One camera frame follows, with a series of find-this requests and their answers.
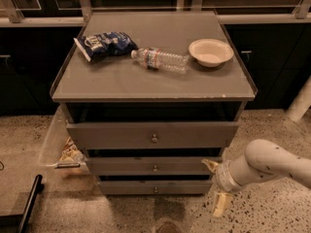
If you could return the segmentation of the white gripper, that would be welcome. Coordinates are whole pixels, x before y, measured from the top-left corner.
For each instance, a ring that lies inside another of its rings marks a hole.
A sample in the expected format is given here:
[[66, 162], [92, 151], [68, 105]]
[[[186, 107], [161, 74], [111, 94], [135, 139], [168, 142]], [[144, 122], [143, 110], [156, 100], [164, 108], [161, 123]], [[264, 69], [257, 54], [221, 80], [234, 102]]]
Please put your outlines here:
[[233, 195], [230, 193], [242, 189], [242, 186], [234, 179], [237, 174], [237, 166], [232, 160], [219, 163], [210, 159], [202, 159], [201, 162], [207, 166], [211, 173], [215, 173], [216, 184], [224, 191], [215, 193], [212, 209], [214, 217], [221, 217], [233, 200]]

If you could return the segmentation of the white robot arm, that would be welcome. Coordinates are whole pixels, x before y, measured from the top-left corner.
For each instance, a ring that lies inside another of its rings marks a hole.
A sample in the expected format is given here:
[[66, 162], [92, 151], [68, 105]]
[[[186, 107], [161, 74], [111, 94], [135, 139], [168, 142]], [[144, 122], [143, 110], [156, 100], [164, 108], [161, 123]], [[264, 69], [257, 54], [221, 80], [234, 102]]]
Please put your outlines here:
[[214, 217], [221, 217], [233, 200], [233, 194], [251, 183], [286, 177], [311, 188], [311, 160], [264, 139], [250, 142], [243, 154], [234, 160], [219, 163], [204, 158], [201, 162], [214, 175], [213, 183], [220, 189], [214, 198]]

